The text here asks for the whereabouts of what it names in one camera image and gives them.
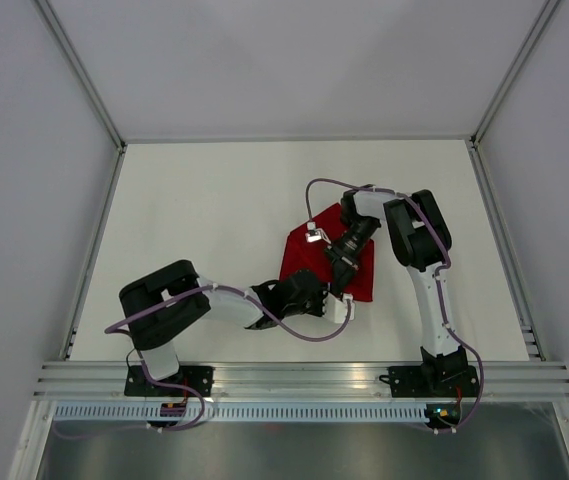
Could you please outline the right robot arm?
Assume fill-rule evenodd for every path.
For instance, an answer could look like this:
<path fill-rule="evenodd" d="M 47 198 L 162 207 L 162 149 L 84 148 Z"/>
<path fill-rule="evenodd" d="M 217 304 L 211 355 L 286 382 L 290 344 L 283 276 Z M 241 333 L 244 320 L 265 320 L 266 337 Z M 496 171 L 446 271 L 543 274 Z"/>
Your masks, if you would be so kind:
<path fill-rule="evenodd" d="M 479 380 L 469 365 L 448 313 L 450 300 L 445 270 L 450 267 L 452 239 L 429 190 L 410 196 L 376 191 L 371 185 L 345 192 L 340 220 L 347 227 L 328 244 L 330 292 L 341 297 L 362 269 L 360 255 L 373 234 L 385 226 L 398 262 L 407 268 L 421 320 L 422 363 L 415 372 L 390 369 L 383 378 L 399 396 L 475 396 Z"/>

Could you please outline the red cloth napkin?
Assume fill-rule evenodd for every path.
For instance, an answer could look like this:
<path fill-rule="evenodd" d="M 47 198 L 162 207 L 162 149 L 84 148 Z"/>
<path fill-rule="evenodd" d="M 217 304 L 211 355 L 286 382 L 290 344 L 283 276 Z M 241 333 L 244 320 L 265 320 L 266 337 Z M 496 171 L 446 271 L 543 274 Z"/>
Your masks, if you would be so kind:
<path fill-rule="evenodd" d="M 331 241 L 337 240 L 347 231 L 347 226 L 340 220 L 341 207 L 338 203 L 324 209 L 313 217 L 317 227 L 322 228 Z M 308 269 L 316 274 L 322 282 L 332 281 L 332 269 L 328 257 L 324 253 L 327 244 L 323 241 L 308 243 L 305 223 L 292 230 L 284 248 L 280 266 L 279 279 L 284 280 L 298 270 Z M 345 288 L 355 301 L 371 303 L 373 301 L 373 283 L 375 271 L 375 242 L 369 240 L 358 257 L 360 268 Z"/>

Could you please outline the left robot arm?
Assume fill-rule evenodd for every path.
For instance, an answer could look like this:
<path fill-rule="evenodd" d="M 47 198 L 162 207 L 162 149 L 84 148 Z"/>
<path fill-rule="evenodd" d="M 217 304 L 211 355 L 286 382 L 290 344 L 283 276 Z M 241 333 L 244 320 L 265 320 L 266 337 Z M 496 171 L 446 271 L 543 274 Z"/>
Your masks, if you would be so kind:
<path fill-rule="evenodd" d="M 135 350 L 146 367 L 147 383 L 170 396 L 183 373 L 173 340 L 203 319 L 221 320 L 244 330 L 273 328 L 289 316 L 325 313 L 328 286 L 309 270 L 269 280 L 236 294 L 200 276 L 179 260 L 123 287 L 119 301 Z"/>

